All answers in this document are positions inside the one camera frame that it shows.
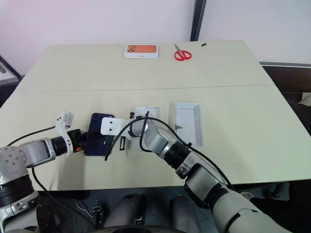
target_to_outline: red scissors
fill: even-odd
[[[177,51],[175,52],[176,60],[184,61],[192,57],[191,53],[189,53],[188,51],[181,50],[176,44],[175,44],[175,48],[177,49]]]

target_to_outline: orange phone image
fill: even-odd
[[[153,53],[156,52],[156,45],[129,45],[127,52]]]

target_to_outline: white table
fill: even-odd
[[[193,60],[185,62],[184,66],[172,58],[173,49],[171,54],[163,49],[173,44],[160,44],[157,60],[125,60],[122,58],[124,45],[49,48],[0,109],[1,145],[53,125],[55,117],[63,109],[75,113],[71,129],[87,130],[94,112],[128,118],[135,106],[146,105],[159,106],[160,118],[172,126],[175,102],[199,102],[205,138],[205,147],[201,151],[218,164],[232,183],[311,178],[310,136],[247,46],[240,41],[215,42],[208,44],[209,51],[213,52],[205,53],[195,49],[196,46],[201,49],[200,43],[178,45],[193,54]],[[61,69],[60,60],[68,56],[69,50],[75,56],[70,55],[73,60],[63,60],[67,63]],[[119,69],[108,60],[109,66],[103,63],[98,68],[100,51],[119,52],[118,56],[111,56],[122,63]],[[231,59],[230,51],[236,54]],[[212,61],[212,56],[216,56],[218,62],[225,62],[221,65],[214,63],[213,66],[208,62],[201,63],[203,59]],[[162,60],[167,61],[164,67]],[[125,61],[134,64],[136,69],[140,67],[139,72],[129,73],[123,69],[128,67]],[[92,75],[88,80],[77,72],[77,69],[83,70],[82,64],[88,69],[96,69],[89,70]],[[111,76],[102,74],[104,69],[107,74],[114,71],[119,75],[123,73],[123,78],[114,76],[111,79]],[[154,79],[154,72],[146,75],[148,72],[145,71],[150,69],[159,75],[159,80]],[[196,75],[186,78],[188,69]],[[56,137],[56,134],[49,131],[21,142],[45,136]],[[79,152],[70,157],[59,156],[36,170],[39,179],[51,190],[184,184],[174,170],[155,154],[119,151],[118,147],[107,162],[101,157],[88,157]]]

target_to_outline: white wall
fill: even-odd
[[[259,61],[311,64],[311,0],[207,0],[199,38],[242,39]]]
[[[0,54],[25,74],[48,45],[190,40],[194,0],[0,0]]]
[[[51,44],[190,39],[194,0],[0,0],[0,54],[25,74]],[[207,0],[200,40],[260,61],[311,63],[311,0]]]

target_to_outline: scissors handle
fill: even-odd
[[[192,57],[191,53],[188,51],[180,50],[175,52],[175,59],[178,61],[188,60]]]

